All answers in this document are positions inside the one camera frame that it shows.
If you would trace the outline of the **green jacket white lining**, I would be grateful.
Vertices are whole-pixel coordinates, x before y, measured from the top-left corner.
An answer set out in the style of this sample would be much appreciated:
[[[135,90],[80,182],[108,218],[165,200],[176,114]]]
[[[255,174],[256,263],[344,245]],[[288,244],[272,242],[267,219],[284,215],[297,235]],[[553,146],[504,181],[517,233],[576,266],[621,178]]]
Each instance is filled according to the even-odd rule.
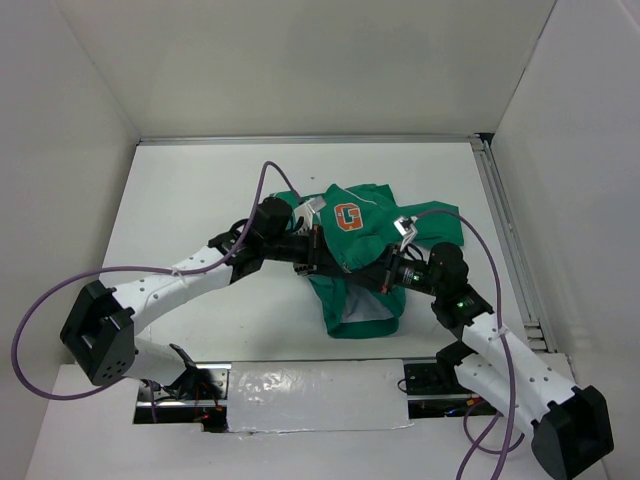
[[[417,222],[414,243],[429,249],[440,242],[464,245],[459,208],[439,201],[400,206],[389,185],[330,185],[319,196],[325,206],[314,222],[323,228],[331,254],[347,272],[378,259],[387,245],[401,241],[394,221],[424,211],[443,209]],[[327,334],[336,339],[372,339],[394,334],[406,307],[406,292],[383,295],[340,278],[313,275],[309,282],[321,302]]]

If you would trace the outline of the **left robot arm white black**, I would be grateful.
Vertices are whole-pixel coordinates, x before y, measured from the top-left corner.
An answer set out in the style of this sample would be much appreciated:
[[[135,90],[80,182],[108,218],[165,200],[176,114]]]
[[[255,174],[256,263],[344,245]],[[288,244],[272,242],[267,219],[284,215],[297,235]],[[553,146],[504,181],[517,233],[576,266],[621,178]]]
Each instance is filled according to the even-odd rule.
[[[296,270],[338,272],[316,223],[325,205],[320,196],[297,207],[268,197],[252,220],[236,222],[168,274],[115,287],[99,280],[87,284],[61,329],[61,342],[95,386],[133,378],[176,399],[189,397],[209,375],[178,345],[145,340],[141,332],[187,302],[257,272],[266,260],[292,263]]]

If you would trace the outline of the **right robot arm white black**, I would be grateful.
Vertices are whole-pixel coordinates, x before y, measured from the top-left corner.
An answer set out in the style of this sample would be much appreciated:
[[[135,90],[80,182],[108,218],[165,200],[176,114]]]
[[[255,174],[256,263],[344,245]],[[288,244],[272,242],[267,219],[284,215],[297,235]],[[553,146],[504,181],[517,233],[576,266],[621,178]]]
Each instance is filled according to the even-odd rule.
[[[381,294],[402,287],[433,296],[437,321],[456,339],[436,355],[440,387],[472,391],[511,420],[551,478],[577,477],[614,449],[606,399],[558,373],[500,323],[468,272],[461,249],[444,242],[427,260],[389,247],[347,280]]]

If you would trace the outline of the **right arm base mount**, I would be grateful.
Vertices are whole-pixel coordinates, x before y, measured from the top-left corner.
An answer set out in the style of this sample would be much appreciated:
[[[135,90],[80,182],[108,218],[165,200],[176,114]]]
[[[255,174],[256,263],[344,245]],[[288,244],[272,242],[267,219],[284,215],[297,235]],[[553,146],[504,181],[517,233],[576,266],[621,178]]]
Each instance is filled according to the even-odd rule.
[[[403,368],[396,386],[406,395],[412,420],[461,416],[475,397],[454,379],[452,369],[436,358],[404,360]]]

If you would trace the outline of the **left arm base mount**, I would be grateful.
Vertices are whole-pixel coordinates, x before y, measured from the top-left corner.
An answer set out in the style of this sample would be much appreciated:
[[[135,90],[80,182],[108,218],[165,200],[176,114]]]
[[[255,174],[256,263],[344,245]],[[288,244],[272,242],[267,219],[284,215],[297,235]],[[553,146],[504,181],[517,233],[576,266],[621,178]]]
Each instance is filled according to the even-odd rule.
[[[230,363],[199,363],[198,374],[179,389],[141,381],[133,423],[194,424],[209,433],[227,432],[231,367]]]

